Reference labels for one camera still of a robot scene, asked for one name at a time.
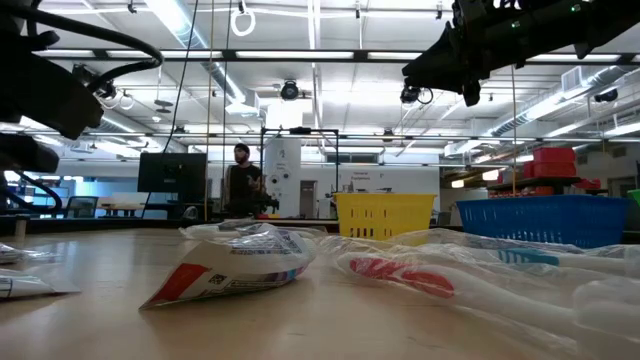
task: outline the monitor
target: monitor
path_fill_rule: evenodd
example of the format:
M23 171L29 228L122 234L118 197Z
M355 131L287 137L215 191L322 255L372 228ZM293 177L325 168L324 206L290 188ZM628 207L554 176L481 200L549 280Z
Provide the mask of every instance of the monitor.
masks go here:
M177 193L183 200L204 198L206 154L140 155L138 192Z

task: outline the wrapper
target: wrapper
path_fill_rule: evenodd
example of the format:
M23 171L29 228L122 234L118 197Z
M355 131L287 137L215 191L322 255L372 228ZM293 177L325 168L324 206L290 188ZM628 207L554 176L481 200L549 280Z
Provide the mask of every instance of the wrapper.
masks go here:
M0 243L0 265L15 264L27 259L51 259L55 256L56 254L40 251L20 250Z
M79 291L64 279L47 279L44 275L0 269L0 300Z
M425 239L426 245L403 245ZM317 244L319 252L332 257L338 269L356 281L419 291L443 305L523 324L535 329L531 333L538 339L543 333L562 346L576 346L581 334L574 321L574 295L584 286L615 279L636 283L629 276L637 275L640 260L637 246L586 251L444 229L405 234L389 242L331 236ZM624 297L611 301L621 303ZM637 303L625 306L639 309Z
M183 229L185 236L203 241L141 308L282 286L315 258L314 242L296 231L268 224L227 230L211 225Z

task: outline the white cylinder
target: white cylinder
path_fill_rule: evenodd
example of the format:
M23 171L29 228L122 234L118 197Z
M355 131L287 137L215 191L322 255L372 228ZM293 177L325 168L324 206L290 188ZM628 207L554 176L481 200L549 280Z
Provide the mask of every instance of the white cylinder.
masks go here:
M302 126L302 111L294 102L269 106L266 127L290 129ZM267 193L280 202L282 217L300 215L300 139L273 139L265 135L264 169Z

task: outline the air duct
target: air duct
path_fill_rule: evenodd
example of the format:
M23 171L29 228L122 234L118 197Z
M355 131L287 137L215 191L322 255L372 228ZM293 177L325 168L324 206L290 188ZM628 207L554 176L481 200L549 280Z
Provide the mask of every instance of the air duct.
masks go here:
M185 49L189 45L189 34L194 26L191 39L191 49L209 50L209 42L202 36L202 32L191 22L191 11L181 0L145 0L149 9L160 19L167 29L178 40ZM213 81L220 89L226 91L225 96L232 103L244 103L246 100L245 91L241 89L224 70L218 62L202 62L202 67L213 78Z
M507 114L496 120L497 126L482 136L499 137L515 127L530 123L571 104L573 100L599 94L624 83L626 75L638 69L636 66L610 66L600 69L594 66L579 66L562 75L562 83L551 90L538 95L519 107L515 118ZM446 154L462 154L482 144L482 141L470 140L448 145Z

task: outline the wooden table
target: wooden table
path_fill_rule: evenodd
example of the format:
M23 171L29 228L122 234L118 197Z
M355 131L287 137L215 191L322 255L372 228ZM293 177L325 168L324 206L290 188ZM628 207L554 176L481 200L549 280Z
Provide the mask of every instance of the wooden table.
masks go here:
M323 258L279 289L138 311L194 244L161 229L28 236L61 254L38 266L83 292L0 303L0 358L570 358L422 294L355 284Z

